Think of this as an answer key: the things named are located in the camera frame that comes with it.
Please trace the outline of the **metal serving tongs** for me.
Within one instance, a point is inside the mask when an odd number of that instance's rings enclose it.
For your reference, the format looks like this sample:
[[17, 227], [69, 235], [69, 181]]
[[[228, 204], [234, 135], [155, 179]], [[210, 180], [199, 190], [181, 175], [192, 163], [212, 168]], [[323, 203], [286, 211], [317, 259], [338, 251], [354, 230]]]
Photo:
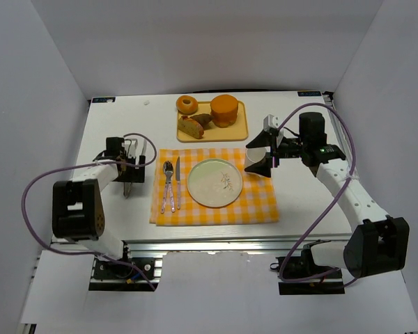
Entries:
[[128, 198], [130, 196], [133, 184], [135, 183], [123, 183], [123, 195], [125, 198]]

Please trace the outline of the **tall orange round cake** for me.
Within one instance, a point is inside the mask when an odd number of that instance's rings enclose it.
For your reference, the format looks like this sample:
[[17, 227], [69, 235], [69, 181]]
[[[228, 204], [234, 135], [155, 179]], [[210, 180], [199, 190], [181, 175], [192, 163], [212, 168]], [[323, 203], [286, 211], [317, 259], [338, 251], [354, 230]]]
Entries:
[[213, 123], [221, 128], [233, 125], [238, 117], [238, 100], [232, 95], [219, 95], [210, 102]]

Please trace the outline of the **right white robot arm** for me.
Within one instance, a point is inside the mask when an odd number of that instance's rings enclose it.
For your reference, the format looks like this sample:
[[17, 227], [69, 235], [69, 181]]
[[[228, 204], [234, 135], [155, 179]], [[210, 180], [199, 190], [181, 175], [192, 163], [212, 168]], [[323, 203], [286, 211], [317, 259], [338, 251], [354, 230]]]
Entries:
[[352, 177], [345, 154], [327, 142], [321, 113], [300, 114], [299, 132], [293, 138], [285, 137], [278, 118], [268, 115], [261, 133], [246, 148], [265, 150], [262, 157], [245, 167], [246, 172], [264, 177], [270, 177], [282, 159], [301, 159], [331, 193], [352, 230], [345, 242], [320, 240], [304, 245], [298, 266], [279, 270], [283, 281], [319, 278], [339, 269], [363, 278], [405, 266], [410, 232], [407, 221], [390, 216]]

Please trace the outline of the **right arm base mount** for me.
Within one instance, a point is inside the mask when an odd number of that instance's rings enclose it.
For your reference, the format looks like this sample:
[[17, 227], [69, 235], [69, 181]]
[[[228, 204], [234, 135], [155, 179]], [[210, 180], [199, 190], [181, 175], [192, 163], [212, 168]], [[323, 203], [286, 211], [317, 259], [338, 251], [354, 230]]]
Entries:
[[280, 296], [308, 296], [345, 294], [340, 270], [327, 273], [330, 267], [314, 263], [311, 248], [320, 241], [306, 244], [299, 255], [292, 255], [283, 270], [283, 281], [278, 282]]

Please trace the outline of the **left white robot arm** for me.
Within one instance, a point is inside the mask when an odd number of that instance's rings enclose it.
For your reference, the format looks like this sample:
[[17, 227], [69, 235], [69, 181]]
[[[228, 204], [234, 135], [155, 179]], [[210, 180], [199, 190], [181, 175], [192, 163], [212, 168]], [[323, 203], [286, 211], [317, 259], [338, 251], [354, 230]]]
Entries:
[[123, 185], [128, 197], [134, 183], [145, 181], [146, 148], [136, 154], [136, 138], [108, 137], [106, 147], [92, 166], [68, 181], [56, 182], [52, 192], [54, 236], [83, 245], [88, 250], [116, 260], [128, 261], [126, 243], [114, 236], [105, 222], [101, 193], [112, 182]]

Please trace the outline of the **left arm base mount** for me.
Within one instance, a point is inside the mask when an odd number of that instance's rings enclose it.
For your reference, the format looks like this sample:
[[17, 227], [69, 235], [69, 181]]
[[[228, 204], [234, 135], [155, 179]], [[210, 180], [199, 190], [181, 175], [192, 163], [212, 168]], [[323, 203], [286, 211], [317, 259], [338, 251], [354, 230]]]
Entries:
[[129, 259], [139, 271], [114, 262], [95, 260], [88, 290], [92, 292], [153, 292], [159, 283], [154, 257]]

